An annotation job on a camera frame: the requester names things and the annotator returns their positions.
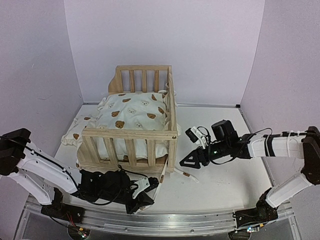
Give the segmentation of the wooden pet bed frame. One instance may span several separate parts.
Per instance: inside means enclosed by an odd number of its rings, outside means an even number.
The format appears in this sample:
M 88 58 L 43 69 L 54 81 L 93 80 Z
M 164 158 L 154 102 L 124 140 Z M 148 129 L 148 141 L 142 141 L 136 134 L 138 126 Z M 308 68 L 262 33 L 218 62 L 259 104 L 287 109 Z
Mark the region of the wooden pet bed frame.
M 173 172 L 178 124 L 170 65 L 119 65 L 93 126 L 82 130 L 79 168 Z

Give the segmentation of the bear print cushion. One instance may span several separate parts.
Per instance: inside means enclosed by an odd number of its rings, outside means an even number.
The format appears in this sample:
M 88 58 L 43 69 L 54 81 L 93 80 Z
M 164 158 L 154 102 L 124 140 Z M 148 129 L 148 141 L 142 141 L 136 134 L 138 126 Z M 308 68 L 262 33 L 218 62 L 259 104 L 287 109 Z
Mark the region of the bear print cushion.
M 177 170 L 178 137 L 173 96 L 163 92 L 117 93 L 97 106 L 95 127 L 82 131 L 79 166 L 106 172 L 118 165 L 138 173 Z

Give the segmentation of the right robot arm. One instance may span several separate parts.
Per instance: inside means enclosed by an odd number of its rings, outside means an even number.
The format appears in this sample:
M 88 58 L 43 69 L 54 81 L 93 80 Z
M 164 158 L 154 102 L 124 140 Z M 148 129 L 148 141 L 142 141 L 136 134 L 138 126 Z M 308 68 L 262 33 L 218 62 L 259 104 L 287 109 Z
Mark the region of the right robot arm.
M 278 206 L 302 190 L 320 183 L 320 132 L 310 126 L 306 131 L 283 131 L 279 134 L 262 134 L 261 131 L 238 136 L 230 120 L 214 123 L 212 131 L 202 133 L 198 127 L 186 130 L 189 139 L 199 146 L 191 151 L 179 164 L 182 167 L 200 169 L 217 159 L 230 156 L 231 160 L 270 157 L 297 158 L 304 161 L 302 170 L 284 183 L 267 190 L 250 209 L 250 213 L 238 211 L 241 217 L 253 218 L 262 222 L 277 212 Z

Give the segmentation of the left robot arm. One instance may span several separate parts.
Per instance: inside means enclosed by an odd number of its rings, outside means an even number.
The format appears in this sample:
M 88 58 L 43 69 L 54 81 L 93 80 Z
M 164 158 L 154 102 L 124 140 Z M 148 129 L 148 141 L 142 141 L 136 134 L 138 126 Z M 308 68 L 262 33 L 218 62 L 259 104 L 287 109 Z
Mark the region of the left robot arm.
M 159 186 L 156 177 L 140 174 L 140 179 L 131 180 L 121 166 L 106 173 L 79 170 L 40 150 L 30 135 L 20 128 L 0 137 L 0 174 L 21 185 L 55 218 L 67 214 L 66 205 L 59 201 L 60 189 L 94 206 L 125 205 L 127 214 L 154 204 L 148 192 Z

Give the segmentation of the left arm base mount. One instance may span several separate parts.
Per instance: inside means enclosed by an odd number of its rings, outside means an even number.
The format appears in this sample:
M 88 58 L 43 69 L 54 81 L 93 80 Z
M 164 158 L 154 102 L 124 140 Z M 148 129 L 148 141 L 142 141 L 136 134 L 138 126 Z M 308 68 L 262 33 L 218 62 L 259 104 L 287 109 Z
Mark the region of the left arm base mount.
M 41 213 L 48 217 L 80 224 L 84 218 L 83 207 L 63 203 L 61 199 L 54 199 L 49 205 L 42 205 Z

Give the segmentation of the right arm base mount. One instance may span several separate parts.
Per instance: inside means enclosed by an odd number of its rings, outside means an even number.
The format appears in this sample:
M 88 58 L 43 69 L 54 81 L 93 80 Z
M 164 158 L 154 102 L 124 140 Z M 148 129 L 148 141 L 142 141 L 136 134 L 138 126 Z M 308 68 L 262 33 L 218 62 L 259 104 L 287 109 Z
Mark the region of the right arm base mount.
M 264 208 L 250 208 L 238 210 L 233 213 L 232 217 L 236 221 L 236 228 L 244 229 L 277 220 L 278 213 L 277 210 L 274 210 L 273 208 L 271 210 L 266 210 Z

